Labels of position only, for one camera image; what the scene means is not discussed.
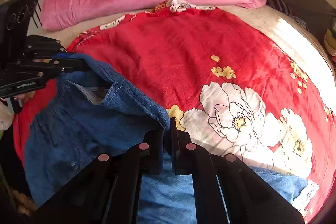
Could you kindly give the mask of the left hand red nails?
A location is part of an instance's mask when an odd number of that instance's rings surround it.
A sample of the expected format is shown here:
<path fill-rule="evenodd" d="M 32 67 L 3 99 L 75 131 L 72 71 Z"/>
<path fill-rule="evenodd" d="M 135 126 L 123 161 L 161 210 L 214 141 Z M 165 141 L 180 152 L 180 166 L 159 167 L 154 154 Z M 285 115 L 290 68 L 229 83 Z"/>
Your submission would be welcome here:
<path fill-rule="evenodd" d="M 19 94 L 10 98 L 1 98 L 1 105 L 9 106 L 10 104 L 14 106 L 20 106 L 23 102 L 27 102 L 32 99 L 35 95 L 35 91 Z"/>

